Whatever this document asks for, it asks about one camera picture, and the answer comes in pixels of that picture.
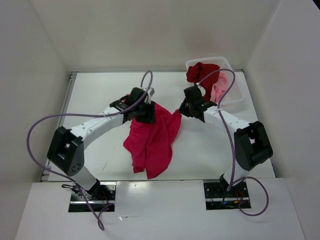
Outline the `dark red t shirt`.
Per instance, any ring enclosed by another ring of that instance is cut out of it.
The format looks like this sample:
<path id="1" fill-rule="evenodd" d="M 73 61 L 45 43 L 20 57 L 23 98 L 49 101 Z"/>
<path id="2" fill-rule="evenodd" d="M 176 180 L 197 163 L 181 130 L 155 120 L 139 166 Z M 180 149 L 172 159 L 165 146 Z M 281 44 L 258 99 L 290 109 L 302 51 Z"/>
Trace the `dark red t shirt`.
<path id="1" fill-rule="evenodd" d="M 206 76 L 212 72 L 219 70 L 220 67 L 216 64 L 205 64 L 198 62 L 194 66 L 190 66 L 186 73 L 186 80 L 189 83 L 199 83 Z M 212 74 L 200 83 L 200 86 L 204 88 L 204 100 L 216 102 L 216 89 L 219 81 L 219 72 Z"/>

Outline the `magenta pink t shirt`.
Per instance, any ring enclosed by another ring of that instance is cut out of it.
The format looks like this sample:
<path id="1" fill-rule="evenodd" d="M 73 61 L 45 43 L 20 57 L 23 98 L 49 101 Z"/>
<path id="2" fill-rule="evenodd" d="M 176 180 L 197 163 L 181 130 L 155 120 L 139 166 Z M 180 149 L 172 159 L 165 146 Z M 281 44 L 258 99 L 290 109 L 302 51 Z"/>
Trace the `magenta pink t shirt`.
<path id="1" fill-rule="evenodd" d="M 172 144 L 178 136 L 182 115 L 155 104 L 155 123 L 131 121 L 128 137 L 123 142 L 130 153 L 135 174 L 146 172 L 148 180 L 162 174 L 173 157 Z"/>

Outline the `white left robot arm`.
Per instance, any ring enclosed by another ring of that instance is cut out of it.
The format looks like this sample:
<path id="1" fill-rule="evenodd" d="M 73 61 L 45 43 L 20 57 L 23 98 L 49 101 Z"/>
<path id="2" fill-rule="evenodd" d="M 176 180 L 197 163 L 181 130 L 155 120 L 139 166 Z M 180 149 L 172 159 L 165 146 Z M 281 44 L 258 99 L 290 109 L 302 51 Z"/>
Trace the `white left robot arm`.
<path id="1" fill-rule="evenodd" d="M 108 131 L 128 121 L 155 123 L 154 93 L 152 87 L 135 87 L 129 95 L 112 102 L 101 117 L 72 128 L 61 126 L 55 131 L 47 157 L 82 188 L 87 199 L 96 199 L 105 189 L 85 167 L 85 149 Z"/>

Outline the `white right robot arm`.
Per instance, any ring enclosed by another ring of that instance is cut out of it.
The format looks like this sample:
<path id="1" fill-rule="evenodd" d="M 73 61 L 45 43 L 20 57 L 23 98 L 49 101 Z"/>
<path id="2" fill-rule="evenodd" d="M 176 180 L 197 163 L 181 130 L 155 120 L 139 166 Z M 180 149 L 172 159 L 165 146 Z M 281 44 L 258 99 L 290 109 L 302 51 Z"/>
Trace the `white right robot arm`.
<path id="1" fill-rule="evenodd" d="M 220 176 L 219 191 L 225 197 L 237 191 L 249 172 L 273 156 L 266 129 L 260 121 L 248 122 L 222 110 L 219 105 L 205 101 L 197 85 L 184 90 L 179 112 L 189 118 L 226 132 L 232 154 L 231 168 Z"/>

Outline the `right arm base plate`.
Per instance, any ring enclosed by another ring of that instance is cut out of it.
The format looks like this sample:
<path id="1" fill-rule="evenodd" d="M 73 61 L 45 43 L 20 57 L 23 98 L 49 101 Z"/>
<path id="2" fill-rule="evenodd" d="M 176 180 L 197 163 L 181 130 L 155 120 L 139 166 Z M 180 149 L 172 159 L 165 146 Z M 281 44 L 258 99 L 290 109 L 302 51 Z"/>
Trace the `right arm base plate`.
<path id="1" fill-rule="evenodd" d="M 230 191 L 224 190 L 219 180 L 205 180 L 203 182 L 205 207 L 207 211 L 250 209 L 251 203 L 247 184 L 241 182 Z"/>

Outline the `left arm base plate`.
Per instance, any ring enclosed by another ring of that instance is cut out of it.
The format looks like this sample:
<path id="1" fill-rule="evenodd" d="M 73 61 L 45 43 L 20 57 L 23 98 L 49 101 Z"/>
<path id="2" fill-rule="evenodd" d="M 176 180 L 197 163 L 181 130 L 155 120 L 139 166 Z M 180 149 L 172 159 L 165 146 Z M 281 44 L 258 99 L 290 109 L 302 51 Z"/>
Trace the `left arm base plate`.
<path id="1" fill-rule="evenodd" d="M 83 192 L 89 205 L 92 209 L 98 213 L 101 210 L 104 212 L 115 211 L 115 199 L 116 199 L 116 182 L 101 182 L 102 190 L 95 193 L 94 196 L 90 196 L 87 192 Z M 79 188 L 75 185 L 63 184 L 61 186 L 64 189 L 70 189 L 70 202 L 68 207 L 69 213 L 85 213 L 90 212 L 88 205 L 86 204 L 83 196 L 79 192 Z"/>

